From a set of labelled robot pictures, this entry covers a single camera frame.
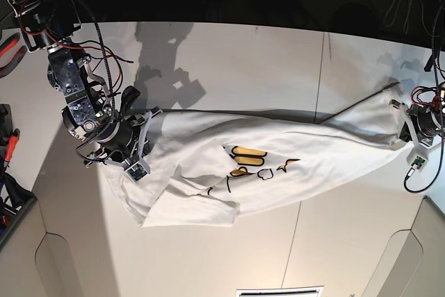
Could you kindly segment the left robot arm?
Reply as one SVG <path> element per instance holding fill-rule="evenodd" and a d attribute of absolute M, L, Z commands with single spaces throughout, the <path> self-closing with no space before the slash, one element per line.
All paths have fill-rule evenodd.
<path fill-rule="evenodd" d="M 438 66 L 439 52 L 442 47 L 440 38 L 435 36 L 435 30 L 441 12 L 444 9 L 442 4 L 433 21 L 431 50 L 432 54 L 425 66 L 425 70 L 433 70 L 435 76 L 435 86 L 418 86 L 410 94 L 411 107 L 391 100 L 390 105 L 401 112 L 405 121 L 400 133 L 400 139 L 405 142 L 413 142 L 413 150 L 408 161 L 410 177 L 415 171 L 421 170 L 428 161 L 428 153 L 432 151 L 434 137 L 441 138 L 441 149 L 444 149 L 444 83 L 439 82 L 438 74 L 441 72 Z"/>

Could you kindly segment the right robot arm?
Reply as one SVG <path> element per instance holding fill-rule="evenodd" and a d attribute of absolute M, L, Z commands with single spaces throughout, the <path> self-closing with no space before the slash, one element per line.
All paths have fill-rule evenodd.
<path fill-rule="evenodd" d="M 22 52 L 45 50 L 48 53 L 47 78 L 51 87 L 63 94 L 66 106 L 63 123 L 82 146 L 97 143 L 98 149 L 83 156 L 86 166 L 111 164 L 123 169 L 138 182 L 150 168 L 144 160 L 149 152 L 152 118 L 161 110 L 134 111 L 140 96 L 133 86 L 122 87 L 123 79 L 111 74 L 96 75 L 90 67 L 89 49 L 102 53 L 99 61 L 108 67 L 109 59 L 123 60 L 105 46 L 102 38 L 75 43 L 72 35 L 81 28 L 74 0 L 6 0 L 19 24 L 24 39 Z"/>

